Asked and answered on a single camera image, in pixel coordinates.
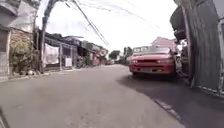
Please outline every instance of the metal gate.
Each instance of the metal gate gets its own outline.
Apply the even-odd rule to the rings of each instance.
[[[6,80],[8,78],[8,33],[9,30],[0,28],[0,81]]]
[[[195,86],[219,92],[221,52],[218,14],[212,0],[184,0],[194,56]]]

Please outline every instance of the red car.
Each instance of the red car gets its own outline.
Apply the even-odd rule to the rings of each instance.
[[[134,53],[129,70],[133,75],[139,73],[173,75],[176,72],[174,53],[170,48],[149,47],[144,52]]]

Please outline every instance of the sky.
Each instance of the sky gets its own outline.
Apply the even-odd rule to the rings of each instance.
[[[94,33],[76,6],[58,2],[50,15],[47,32],[63,36],[83,36],[87,40],[111,50],[124,47],[148,46],[158,36],[173,39],[169,19],[176,5],[173,0],[77,0],[86,15],[110,45],[105,45]],[[42,0],[37,25],[48,0]]]

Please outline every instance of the asphalt road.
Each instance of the asphalt road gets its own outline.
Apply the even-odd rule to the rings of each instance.
[[[11,128],[223,128],[222,100],[165,76],[101,66],[0,84]]]

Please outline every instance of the power line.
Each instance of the power line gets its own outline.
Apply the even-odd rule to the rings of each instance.
[[[114,11],[112,9],[108,9],[108,8],[105,8],[105,7],[102,7],[102,6],[97,6],[97,5],[90,4],[90,3],[88,3],[88,4],[81,3],[80,5],[87,6],[87,7],[90,7],[90,8],[95,8],[95,9],[98,9],[98,10],[103,10],[103,11],[108,11],[108,12],[114,12],[114,13],[117,13],[117,14],[121,14],[120,11]],[[147,20],[147,19],[145,19],[145,18],[143,18],[143,17],[141,17],[141,16],[139,16],[137,14],[134,14],[134,13],[132,13],[132,12],[126,10],[126,9],[123,9],[121,7],[116,7],[115,6],[115,8],[118,9],[118,10],[121,10],[121,11],[125,12],[125,14],[132,15],[132,16],[137,17],[137,18],[139,18],[139,19],[141,19],[143,21],[146,21],[146,22],[151,22],[151,21],[149,21],[149,20]],[[154,23],[150,23],[150,24],[153,25],[154,27],[160,28],[158,25],[156,25]]]
[[[99,38],[104,42],[104,44],[106,44],[107,46],[109,46],[110,44],[107,42],[107,40],[105,39],[105,37],[103,36],[103,34],[99,31],[99,29],[95,26],[95,24],[87,17],[87,15],[85,14],[85,12],[81,9],[81,7],[78,5],[78,3],[75,0],[71,0],[72,3],[74,3],[77,8],[79,9],[79,11],[82,13],[82,15],[84,16],[84,18],[87,20],[87,22],[89,23],[89,25],[92,27],[92,29],[94,30],[94,32],[99,36]]]

